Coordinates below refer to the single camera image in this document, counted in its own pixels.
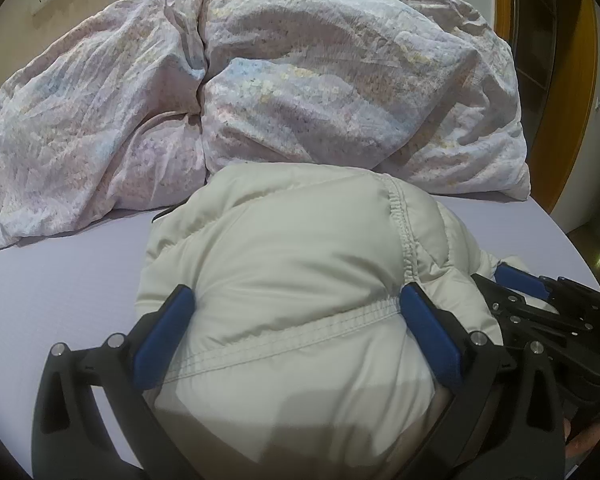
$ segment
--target white puffer jacket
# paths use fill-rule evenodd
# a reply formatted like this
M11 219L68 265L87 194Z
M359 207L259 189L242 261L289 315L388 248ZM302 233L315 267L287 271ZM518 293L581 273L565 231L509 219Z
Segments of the white puffer jacket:
M418 282L502 344L458 218L367 170L238 164L154 222L138 314L184 283L196 312L155 400L207 480L390 478L448 396L397 297Z

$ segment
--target blue gripper pad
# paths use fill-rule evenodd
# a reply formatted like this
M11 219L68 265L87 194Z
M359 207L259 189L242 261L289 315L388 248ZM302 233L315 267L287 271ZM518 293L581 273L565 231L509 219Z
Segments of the blue gripper pad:
M462 386L462 356L436 319L435 306L427 302L429 298L423 298L416 286L405 285L400 292L400 313L438 382L455 394Z
M500 264L494 275L498 285L506 286L524 292L538 300L548 300L549 291L546 290L544 283L539 278L532 276L528 272L518 270L507 264Z
M182 286L156 322L134 357L134 386L141 391L155 388L164 376L195 309L193 291Z

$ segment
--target floor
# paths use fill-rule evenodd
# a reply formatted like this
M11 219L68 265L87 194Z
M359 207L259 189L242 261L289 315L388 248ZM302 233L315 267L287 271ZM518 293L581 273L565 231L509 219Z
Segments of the floor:
M600 241L588 224L567 234L600 284Z

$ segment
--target metal screw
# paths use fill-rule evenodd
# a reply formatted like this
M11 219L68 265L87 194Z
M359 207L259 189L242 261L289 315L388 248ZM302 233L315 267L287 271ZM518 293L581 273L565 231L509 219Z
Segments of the metal screw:
M531 351L534 354L541 354L542 352L544 352L544 346L542 346L542 343L539 341L532 341L531 345L529 345L531 347Z
M484 332L473 332L471 334L471 342L476 346L485 346L488 338Z
M125 335L121 333L111 334L107 339L107 345L111 348L120 348L123 342L125 342Z
M62 354L64 354L65 350L66 346L64 346L64 343L56 343L51 347L51 355L55 357L61 356Z

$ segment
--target bed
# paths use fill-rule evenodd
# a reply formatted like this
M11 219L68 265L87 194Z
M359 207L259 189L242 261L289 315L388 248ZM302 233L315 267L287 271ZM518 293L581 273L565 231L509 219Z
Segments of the bed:
M497 256L516 254L535 274L568 276L600 290L558 226L533 200L499 193L440 196ZM117 212L72 235L0 250L0 439L31 471L30 432L46 354L57 341L71 348L128 332L151 220L157 212ZM102 392L96 400L116 449L137 464Z

